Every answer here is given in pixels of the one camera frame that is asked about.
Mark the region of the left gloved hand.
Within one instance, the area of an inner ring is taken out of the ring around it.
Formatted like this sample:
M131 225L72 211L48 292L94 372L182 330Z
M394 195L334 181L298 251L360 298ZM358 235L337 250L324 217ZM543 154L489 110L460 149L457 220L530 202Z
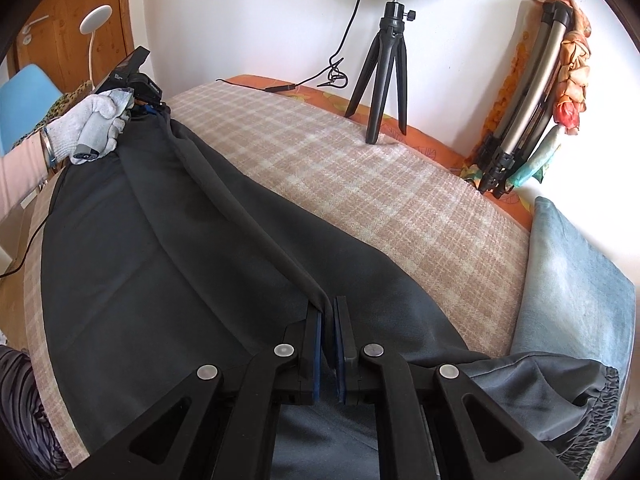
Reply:
M134 92L112 89L90 94L41 130L49 168L68 159L82 165L110 154L129 119Z

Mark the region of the left forearm pink sleeve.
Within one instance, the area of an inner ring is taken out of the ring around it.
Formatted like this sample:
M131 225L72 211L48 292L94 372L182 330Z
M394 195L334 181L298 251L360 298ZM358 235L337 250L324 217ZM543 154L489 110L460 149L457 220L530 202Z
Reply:
M41 130L1 157L1 220L47 177L54 163Z

